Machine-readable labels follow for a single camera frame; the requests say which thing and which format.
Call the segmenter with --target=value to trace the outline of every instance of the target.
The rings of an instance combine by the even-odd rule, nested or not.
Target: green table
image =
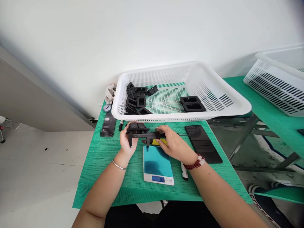
[[[120,149],[119,144],[119,121],[116,122],[114,136],[110,138],[100,137],[100,128],[103,123],[105,112],[101,111],[92,142],[79,179],[77,192],[74,199],[74,208],[81,208],[89,190],[96,179],[115,157]],[[219,142],[215,138],[206,121],[179,122],[179,123],[146,123],[147,128],[154,129],[156,126],[167,124],[180,134],[186,134],[184,127],[189,125],[202,125],[207,132],[213,145],[221,156],[222,164],[211,164],[212,168],[227,181],[231,187],[247,202],[252,203],[250,196],[241,183]],[[189,137],[183,136],[184,140],[191,145]],[[113,203],[113,206],[145,203],[158,200],[187,200],[202,201],[197,187],[189,174],[189,181],[185,181],[181,174],[181,163],[171,158],[174,186],[161,185],[145,182],[143,179],[143,143],[138,141],[137,149],[132,156],[121,189]]]
[[[252,171],[252,172],[294,172],[291,169],[286,169],[291,163],[297,161],[299,158],[304,158],[304,136],[297,132],[298,129],[304,128],[304,117],[289,117],[280,111],[277,107],[271,104],[263,96],[258,94],[252,88],[247,86],[244,82],[245,76],[224,78],[224,80],[231,85],[236,91],[243,95],[252,105],[252,113],[249,119],[244,122],[244,118],[234,118],[227,120],[217,119],[214,123],[210,121],[212,127],[223,127],[227,130],[241,131],[243,134],[235,140],[232,154],[229,160],[238,152],[240,146],[246,137],[252,133],[257,135],[279,137],[281,138],[294,152],[289,155],[276,168],[267,167],[237,167],[237,171]],[[271,131],[258,130],[256,128],[265,128],[265,125],[258,125],[257,122],[261,120]],[[274,189],[266,190],[264,193],[255,193],[258,195],[268,196],[272,198],[287,200],[304,204],[304,188],[279,186]]]
[[[251,103],[252,112],[261,121],[293,149],[299,157],[304,159],[304,136],[297,132],[298,129],[304,128],[304,117],[289,117],[285,115],[268,100],[247,86],[243,82],[244,77],[225,78],[224,80]]]

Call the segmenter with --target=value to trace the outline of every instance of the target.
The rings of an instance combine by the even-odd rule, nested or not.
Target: white wall
[[[190,60],[246,74],[253,53],[304,43],[301,0],[0,0],[0,44],[87,117],[132,69]]]

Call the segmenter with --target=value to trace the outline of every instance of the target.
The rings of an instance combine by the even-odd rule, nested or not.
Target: white plastic basket
[[[304,45],[262,51],[244,78],[286,115],[304,116]]]
[[[148,88],[158,85],[158,91],[146,96],[153,115],[125,116],[127,85]],[[180,97],[198,96],[206,112],[185,113]],[[250,103],[203,62],[186,62],[169,66],[135,70],[119,76],[112,114],[118,120],[143,122],[201,121],[218,116],[248,113]]]

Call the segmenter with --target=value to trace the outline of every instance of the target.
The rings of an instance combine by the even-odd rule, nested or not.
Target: silver bangle
[[[112,160],[112,162],[113,162],[113,164],[116,165],[118,168],[123,169],[123,170],[126,170],[125,168],[122,168],[122,167],[120,167],[118,164],[116,164],[116,163],[114,162],[114,159]]]

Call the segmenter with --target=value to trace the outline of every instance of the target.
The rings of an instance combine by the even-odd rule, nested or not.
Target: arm
[[[168,146],[157,140],[162,149],[185,165],[193,165],[198,155],[168,126],[157,128],[166,134]],[[205,205],[221,227],[267,227],[249,205],[206,162],[190,174]]]
[[[136,150],[138,139],[132,139],[133,148],[130,148],[127,139],[127,128],[120,133],[121,149],[114,158],[120,167],[126,168],[129,160]],[[104,227],[105,217],[115,200],[126,171],[111,162],[102,172],[86,197],[72,228],[77,227]]]

